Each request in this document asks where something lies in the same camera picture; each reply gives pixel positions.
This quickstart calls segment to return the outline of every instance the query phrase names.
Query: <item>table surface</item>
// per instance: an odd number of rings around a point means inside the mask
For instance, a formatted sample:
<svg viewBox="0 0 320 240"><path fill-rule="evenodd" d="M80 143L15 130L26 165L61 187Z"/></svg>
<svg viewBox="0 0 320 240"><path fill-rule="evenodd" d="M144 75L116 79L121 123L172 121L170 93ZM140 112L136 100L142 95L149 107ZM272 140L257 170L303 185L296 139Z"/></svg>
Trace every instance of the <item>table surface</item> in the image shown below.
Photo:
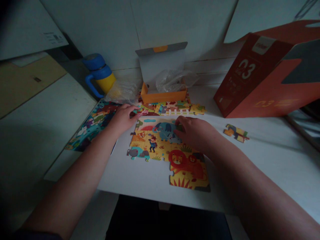
<svg viewBox="0 0 320 240"><path fill-rule="evenodd" d="M219 85L193 86L189 89L192 103L205 105L208 121L289 196L320 222L320 153L296 133L283 118L222 117L213 96ZM159 116L177 118L177 116ZM226 124L248 131L249 141L241 143L223 134ZM126 156L134 126L117 141L98 185L99 190L141 197L187 207L234 214L216 168L206 159L211 192L184 189L169 184L169 162ZM81 152L63 150L44 179L57 181Z"/></svg>

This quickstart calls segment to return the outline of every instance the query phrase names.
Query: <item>plastic bag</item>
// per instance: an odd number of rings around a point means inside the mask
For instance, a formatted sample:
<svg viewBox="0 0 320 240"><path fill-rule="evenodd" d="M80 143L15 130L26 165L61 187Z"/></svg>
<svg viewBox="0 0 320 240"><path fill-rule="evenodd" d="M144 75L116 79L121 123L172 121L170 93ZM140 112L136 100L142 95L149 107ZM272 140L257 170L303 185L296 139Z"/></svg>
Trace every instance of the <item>plastic bag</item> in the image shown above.
<svg viewBox="0 0 320 240"><path fill-rule="evenodd" d="M194 85L198 79L197 74L187 70L163 70L155 77L159 93L181 91Z"/></svg>
<svg viewBox="0 0 320 240"><path fill-rule="evenodd" d="M140 94L137 85L132 81L117 80L104 97L106 102L137 105Z"/></svg>

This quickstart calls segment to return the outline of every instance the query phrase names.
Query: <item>dark pants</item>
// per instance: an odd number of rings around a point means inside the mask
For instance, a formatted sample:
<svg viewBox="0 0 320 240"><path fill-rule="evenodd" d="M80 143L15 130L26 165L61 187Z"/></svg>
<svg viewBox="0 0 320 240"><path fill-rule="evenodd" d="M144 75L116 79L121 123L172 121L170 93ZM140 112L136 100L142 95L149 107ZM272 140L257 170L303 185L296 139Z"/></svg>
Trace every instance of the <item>dark pants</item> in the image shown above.
<svg viewBox="0 0 320 240"><path fill-rule="evenodd" d="M156 201L124 195L119 196L106 239L118 239L119 235L164 240L232 240L223 213L177 205L172 205L169 211L160 211Z"/></svg>

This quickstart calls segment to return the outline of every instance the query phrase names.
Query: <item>hand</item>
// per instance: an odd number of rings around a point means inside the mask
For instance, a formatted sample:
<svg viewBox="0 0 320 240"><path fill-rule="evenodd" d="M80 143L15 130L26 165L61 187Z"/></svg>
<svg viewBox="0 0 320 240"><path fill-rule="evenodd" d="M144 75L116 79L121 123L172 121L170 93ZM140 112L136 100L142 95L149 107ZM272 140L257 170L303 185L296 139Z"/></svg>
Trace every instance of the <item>hand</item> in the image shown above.
<svg viewBox="0 0 320 240"><path fill-rule="evenodd" d="M179 116L175 125L182 124L182 130L174 133L190 147L208 155L215 139L223 136L208 122L199 118Z"/></svg>
<svg viewBox="0 0 320 240"><path fill-rule="evenodd" d="M110 123L106 129L111 130L112 133L116 134L117 138L120 137L122 133L131 128L135 123L137 123L141 113L136 114L133 118L130 119L130 113L133 110L139 110L139 107L131 106L129 104L123 104L120 106L116 114L111 119Z"/></svg>

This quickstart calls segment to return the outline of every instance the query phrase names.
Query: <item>puzzle image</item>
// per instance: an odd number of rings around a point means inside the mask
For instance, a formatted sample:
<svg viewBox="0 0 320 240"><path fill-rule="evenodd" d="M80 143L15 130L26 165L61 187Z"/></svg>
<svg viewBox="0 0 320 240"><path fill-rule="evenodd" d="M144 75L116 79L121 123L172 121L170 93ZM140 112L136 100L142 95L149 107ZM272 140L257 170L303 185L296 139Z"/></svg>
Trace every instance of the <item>puzzle image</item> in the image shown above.
<svg viewBox="0 0 320 240"><path fill-rule="evenodd" d="M186 99L177 102L158 102L144 104L142 98L139 99L139 110L133 111L135 114L143 113L143 116L179 116L179 115L198 115L204 114L205 106L191 104L189 92Z"/></svg>
<svg viewBox="0 0 320 240"><path fill-rule="evenodd" d="M243 131L242 129L237 128L231 124L227 124L226 128L228 129L224 129L223 133L228 135L229 137L234 135L234 138L242 143L244 143L245 140L250 140L250 138L247 137L248 132Z"/></svg>
<svg viewBox="0 0 320 240"><path fill-rule="evenodd" d="M101 99L65 149L83 152L98 133L108 125L119 106L121 104Z"/></svg>
<svg viewBox="0 0 320 240"><path fill-rule="evenodd" d="M174 133L175 119L141 117L131 133L127 156L170 162L170 184L173 186L210 192L204 155L187 146Z"/></svg>

